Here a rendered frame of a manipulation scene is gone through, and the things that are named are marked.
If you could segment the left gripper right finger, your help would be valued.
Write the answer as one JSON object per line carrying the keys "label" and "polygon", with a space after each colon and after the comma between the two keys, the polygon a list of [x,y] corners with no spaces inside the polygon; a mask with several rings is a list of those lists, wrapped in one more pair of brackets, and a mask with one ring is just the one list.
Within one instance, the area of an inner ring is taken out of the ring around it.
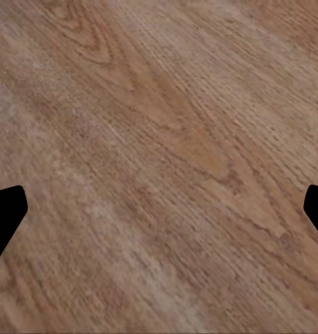
{"label": "left gripper right finger", "polygon": [[318,186],[309,186],[303,209],[318,230]]}

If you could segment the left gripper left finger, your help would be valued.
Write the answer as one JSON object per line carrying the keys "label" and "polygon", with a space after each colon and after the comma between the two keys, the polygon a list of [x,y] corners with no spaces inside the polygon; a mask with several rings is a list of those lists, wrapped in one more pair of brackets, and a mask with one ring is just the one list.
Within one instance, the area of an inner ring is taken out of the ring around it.
{"label": "left gripper left finger", "polygon": [[0,256],[27,212],[22,185],[0,190]]}

